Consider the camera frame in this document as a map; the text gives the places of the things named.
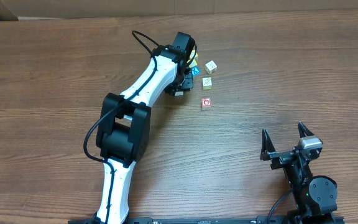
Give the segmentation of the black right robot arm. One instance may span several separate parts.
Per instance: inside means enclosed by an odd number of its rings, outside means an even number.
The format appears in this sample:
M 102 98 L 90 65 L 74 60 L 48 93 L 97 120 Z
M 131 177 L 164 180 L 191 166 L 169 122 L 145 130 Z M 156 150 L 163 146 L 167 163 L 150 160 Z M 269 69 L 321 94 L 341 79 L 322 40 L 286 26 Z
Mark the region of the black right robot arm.
M 287 152 L 277 152 L 266 129 L 262 130 L 260 160 L 270 161 L 271 169 L 283 169 L 290 190 L 281 196 L 270 209 L 263 223 L 343 223 L 336 219 L 337 183 L 325 175 L 313 175 L 309 163 L 317 159 L 323 149 L 323 142 L 301 121 L 298 123 L 300 140 Z M 279 221 L 273 217 L 278 204 L 290 194 L 296 202 Z

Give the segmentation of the yellow framed wooden block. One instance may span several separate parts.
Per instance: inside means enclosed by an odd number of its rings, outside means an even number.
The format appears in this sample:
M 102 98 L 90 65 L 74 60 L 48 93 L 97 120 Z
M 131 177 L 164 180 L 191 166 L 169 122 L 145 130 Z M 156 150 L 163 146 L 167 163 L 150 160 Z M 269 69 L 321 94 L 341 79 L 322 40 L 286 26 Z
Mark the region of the yellow framed wooden block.
M 211 77 L 206 77 L 206 78 L 202 78 L 202 86 L 203 86 L 203 90 L 210 90 L 212 89 L 212 78 Z

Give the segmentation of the red O wooden block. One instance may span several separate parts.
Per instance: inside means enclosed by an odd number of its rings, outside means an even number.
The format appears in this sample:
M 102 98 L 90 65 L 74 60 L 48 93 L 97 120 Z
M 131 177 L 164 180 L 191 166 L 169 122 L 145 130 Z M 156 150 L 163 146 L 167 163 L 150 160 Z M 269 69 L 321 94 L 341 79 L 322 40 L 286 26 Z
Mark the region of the red O wooden block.
M 202 98 L 201 99 L 201 109 L 210 110 L 212 107 L 211 98 Z

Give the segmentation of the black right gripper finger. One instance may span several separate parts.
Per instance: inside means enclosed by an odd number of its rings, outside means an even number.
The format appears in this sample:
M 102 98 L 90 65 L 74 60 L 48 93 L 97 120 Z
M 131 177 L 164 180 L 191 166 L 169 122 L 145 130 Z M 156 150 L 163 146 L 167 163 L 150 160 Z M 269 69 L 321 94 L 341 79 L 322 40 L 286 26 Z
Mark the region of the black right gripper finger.
M 262 130 L 262 147 L 260 152 L 260 160 L 271 160 L 274 154 L 276 154 L 276 150 L 273 146 L 273 142 L 267 130 L 264 128 Z
M 301 138 L 314 136 L 314 134 L 303 124 L 302 121 L 298 122 L 298 131 Z

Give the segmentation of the plain wooden block green side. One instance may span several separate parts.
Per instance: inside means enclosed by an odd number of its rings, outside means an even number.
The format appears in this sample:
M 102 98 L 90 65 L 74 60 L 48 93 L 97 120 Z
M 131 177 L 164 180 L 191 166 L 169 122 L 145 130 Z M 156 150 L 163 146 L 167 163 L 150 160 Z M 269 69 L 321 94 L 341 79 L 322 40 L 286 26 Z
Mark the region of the plain wooden block green side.
M 183 91 L 177 91 L 177 92 L 175 92 L 174 96 L 183 96 L 183 95 L 184 95 Z

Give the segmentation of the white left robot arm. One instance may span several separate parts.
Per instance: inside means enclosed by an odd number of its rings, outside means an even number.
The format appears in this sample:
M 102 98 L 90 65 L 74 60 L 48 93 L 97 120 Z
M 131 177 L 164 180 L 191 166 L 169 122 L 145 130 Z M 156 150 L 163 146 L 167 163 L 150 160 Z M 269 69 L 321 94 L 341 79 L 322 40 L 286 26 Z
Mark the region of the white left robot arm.
M 175 95 L 192 88 L 190 63 L 196 52 L 196 44 L 159 45 L 134 84 L 104 98 L 101 116 L 89 130 L 96 133 L 97 160 L 104 167 L 101 205 L 92 223 L 126 221 L 132 173 L 149 142 L 152 106 L 163 92 Z

